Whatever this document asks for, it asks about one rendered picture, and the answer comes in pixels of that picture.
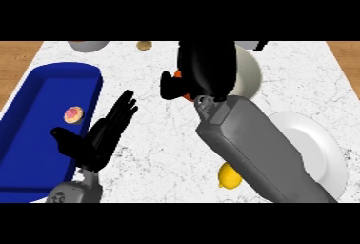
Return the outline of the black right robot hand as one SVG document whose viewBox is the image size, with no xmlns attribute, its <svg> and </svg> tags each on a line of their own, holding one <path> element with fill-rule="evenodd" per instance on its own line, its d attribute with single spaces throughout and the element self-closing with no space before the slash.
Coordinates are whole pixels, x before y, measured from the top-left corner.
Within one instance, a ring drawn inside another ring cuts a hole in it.
<svg viewBox="0 0 360 244">
<path fill-rule="evenodd" d="M 208 95 L 217 102 L 226 101 L 236 82 L 235 42 L 180 41 L 177 70 L 192 99 Z M 180 82 L 168 71 L 161 77 L 161 97 L 173 100 L 182 96 Z"/>
</svg>

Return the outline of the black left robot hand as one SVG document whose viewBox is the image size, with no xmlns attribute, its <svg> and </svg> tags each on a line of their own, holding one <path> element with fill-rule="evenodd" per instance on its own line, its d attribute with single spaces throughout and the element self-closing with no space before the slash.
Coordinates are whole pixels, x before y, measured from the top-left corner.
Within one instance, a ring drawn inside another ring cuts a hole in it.
<svg viewBox="0 0 360 244">
<path fill-rule="evenodd" d="M 56 127 L 50 135 L 58 142 L 58 150 L 75 160 L 75 166 L 98 173 L 112 157 L 121 134 L 137 111 L 134 93 L 124 91 L 105 118 L 101 118 L 86 136 Z"/>
</svg>

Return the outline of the orange squash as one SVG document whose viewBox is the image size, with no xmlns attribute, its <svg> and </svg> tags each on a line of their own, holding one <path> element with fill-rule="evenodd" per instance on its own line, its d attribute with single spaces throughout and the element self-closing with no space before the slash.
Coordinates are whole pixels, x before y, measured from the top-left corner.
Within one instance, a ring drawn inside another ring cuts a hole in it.
<svg viewBox="0 0 360 244">
<path fill-rule="evenodd" d="M 188 92 L 188 89 L 186 89 L 186 84 L 183 83 L 183 78 L 182 78 L 182 72 L 180 70 L 177 70 L 174 72 L 174 75 L 173 75 L 173 78 L 176 79 L 176 81 L 179 81 L 180 83 L 180 91 L 182 91 L 182 96 L 191 101 L 191 102 L 195 102 L 195 100 L 192 99 L 191 97 L 191 94 Z"/>
</svg>

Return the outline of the cream bowl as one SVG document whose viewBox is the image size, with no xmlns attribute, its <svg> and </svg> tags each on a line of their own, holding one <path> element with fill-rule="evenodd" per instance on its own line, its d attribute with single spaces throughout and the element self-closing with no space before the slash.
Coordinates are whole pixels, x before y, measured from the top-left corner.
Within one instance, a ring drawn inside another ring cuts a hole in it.
<svg viewBox="0 0 360 244">
<path fill-rule="evenodd" d="M 260 65 L 253 54 L 239 46 L 236 48 L 236 82 L 230 95 L 253 99 L 260 90 L 263 75 Z"/>
</svg>

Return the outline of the grey bowl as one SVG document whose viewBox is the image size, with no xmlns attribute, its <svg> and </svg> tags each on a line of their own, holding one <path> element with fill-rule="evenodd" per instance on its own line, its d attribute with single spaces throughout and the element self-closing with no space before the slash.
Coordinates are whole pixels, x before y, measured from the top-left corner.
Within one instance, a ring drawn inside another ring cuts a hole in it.
<svg viewBox="0 0 360 244">
<path fill-rule="evenodd" d="M 99 51 L 106 45 L 106 41 L 70 41 L 70 45 L 75 51 L 95 52 Z"/>
</svg>

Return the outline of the white plate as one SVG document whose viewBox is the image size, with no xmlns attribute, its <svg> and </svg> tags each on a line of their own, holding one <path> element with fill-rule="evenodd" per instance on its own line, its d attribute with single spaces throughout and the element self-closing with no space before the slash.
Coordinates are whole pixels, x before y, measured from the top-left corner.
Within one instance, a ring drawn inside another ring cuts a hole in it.
<svg viewBox="0 0 360 244">
<path fill-rule="evenodd" d="M 335 137 L 301 113 L 276 112 L 269 118 L 301 153 L 307 173 L 332 197 L 340 199 L 345 192 L 348 171 Z"/>
</svg>

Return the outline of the pink frosted donut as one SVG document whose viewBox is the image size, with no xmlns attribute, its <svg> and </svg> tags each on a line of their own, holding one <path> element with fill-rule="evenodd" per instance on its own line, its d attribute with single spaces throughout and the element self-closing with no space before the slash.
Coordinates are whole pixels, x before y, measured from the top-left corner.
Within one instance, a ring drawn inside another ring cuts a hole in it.
<svg viewBox="0 0 360 244">
<path fill-rule="evenodd" d="M 78 124 L 84 116 L 84 111 L 81 107 L 70 107 L 65 111 L 65 122 L 68 124 Z"/>
</svg>

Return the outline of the blue rectangular tray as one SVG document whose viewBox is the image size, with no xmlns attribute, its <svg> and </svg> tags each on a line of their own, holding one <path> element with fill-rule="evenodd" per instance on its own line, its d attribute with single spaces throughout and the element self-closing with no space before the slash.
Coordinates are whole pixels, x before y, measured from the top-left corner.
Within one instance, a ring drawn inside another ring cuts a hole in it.
<svg viewBox="0 0 360 244">
<path fill-rule="evenodd" d="M 75 173 L 75 161 L 58 151 L 50 130 L 87 133 L 104 85 L 101 69 L 83 63 L 52 63 L 31 70 L 0 119 L 0 203 L 47 197 Z M 64 116 L 81 107 L 78 124 Z"/>
</svg>

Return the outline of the yellow lemon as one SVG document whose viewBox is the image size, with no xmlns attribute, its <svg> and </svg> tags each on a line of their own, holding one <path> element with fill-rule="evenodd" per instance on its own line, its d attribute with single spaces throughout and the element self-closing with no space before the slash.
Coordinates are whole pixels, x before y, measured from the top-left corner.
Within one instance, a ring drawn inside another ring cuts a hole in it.
<svg viewBox="0 0 360 244">
<path fill-rule="evenodd" d="M 220 187 L 233 190 L 242 183 L 242 176 L 226 162 L 219 170 Z"/>
</svg>

